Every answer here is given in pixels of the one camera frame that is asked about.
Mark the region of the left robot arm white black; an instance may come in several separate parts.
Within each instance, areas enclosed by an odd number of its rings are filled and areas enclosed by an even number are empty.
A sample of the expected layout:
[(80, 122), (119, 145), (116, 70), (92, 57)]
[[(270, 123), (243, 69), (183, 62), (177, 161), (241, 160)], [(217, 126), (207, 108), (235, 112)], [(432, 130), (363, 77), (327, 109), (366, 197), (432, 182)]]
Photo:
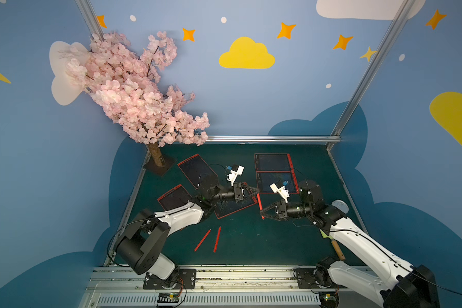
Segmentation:
[(118, 230), (114, 253), (120, 256), (138, 275), (149, 273), (163, 281), (178, 275), (178, 266), (162, 251), (167, 238), (188, 226), (197, 225), (212, 214), (221, 201), (243, 201), (255, 196), (260, 189), (244, 182), (222, 186), (214, 176), (206, 176), (195, 195), (176, 209), (153, 213), (142, 210), (134, 220)]

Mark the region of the red stylus pair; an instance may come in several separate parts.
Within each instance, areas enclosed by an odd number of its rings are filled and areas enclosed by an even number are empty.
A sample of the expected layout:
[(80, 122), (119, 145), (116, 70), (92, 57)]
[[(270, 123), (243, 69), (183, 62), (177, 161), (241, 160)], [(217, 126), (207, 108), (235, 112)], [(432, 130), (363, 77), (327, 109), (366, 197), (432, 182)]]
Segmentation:
[(263, 211), (263, 204), (262, 204), (261, 196), (260, 196), (259, 193), (257, 193), (256, 199), (257, 199), (257, 204), (258, 204), (258, 206), (259, 206), (259, 212), (260, 212), (260, 214), (261, 214), (262, 211)]
[(288, 162), (289, 162), (290, 172), (294, 173), (294, 166), (293, 166), (293, 162), (292, 162), (292, 158), (291, 158), (290, 154), (287, 154), (287, 159), (288, 159)]

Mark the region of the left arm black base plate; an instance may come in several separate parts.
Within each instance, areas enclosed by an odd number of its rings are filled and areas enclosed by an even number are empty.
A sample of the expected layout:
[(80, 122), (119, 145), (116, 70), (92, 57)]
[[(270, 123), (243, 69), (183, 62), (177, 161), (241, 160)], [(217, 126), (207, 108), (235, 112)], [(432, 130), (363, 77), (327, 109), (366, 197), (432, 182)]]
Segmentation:
[(193, 290), (195, 288), (195, 283), (196, 269), (176, 268), (166, 279), (159, 278), (147, 272), (142, 288), (144, 290), (175, 290), (177, 288)]

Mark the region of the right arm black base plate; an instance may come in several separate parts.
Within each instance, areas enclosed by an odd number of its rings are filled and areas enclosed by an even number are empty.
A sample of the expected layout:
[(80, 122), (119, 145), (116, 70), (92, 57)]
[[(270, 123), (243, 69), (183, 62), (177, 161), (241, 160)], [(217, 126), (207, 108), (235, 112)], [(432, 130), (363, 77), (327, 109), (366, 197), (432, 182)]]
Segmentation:
[(296, 279), (299, 289), (346, 289), (343, 285), (337, 285), (327, 277), (324, 270), (316, 268), (294, 268), (293, 277)]

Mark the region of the colourful scribble red writing tablet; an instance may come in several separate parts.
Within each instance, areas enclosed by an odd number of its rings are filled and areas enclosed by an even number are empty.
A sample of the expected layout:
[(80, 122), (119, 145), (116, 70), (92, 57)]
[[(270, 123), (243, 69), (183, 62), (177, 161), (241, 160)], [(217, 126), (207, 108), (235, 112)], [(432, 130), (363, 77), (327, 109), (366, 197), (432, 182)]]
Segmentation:
[(291, 172), (257, 172), (256, 173), (257, 187), (264, 194), (273, 194), (270, 185), (273, 183), (283, 183), (289, 194), (294, 194), (295, 188), (293, 187)]

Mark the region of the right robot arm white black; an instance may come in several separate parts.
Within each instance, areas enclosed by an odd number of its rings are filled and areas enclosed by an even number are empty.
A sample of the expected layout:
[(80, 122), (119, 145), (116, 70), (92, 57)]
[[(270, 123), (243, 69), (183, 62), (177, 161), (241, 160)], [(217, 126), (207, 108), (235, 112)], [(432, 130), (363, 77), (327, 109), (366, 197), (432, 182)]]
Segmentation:
[(380, 245), (347, 215), (342, 200), (327, 204), (321, 187), (311, 180), (301, 183), (299, 202), (289, 201), (282, 182), (270, 186), (281, 200), (261, 210), (261, 216), (276, 221), (306, 218), (312, 225), (356, 255), (371, 273), (350, 267), (341, 259), (327, 257), (314, 270), (315, 283), (330, 288), (344, 286), (379, 307), (439, 307), (435, 276), (424, 265), (414, 267)]

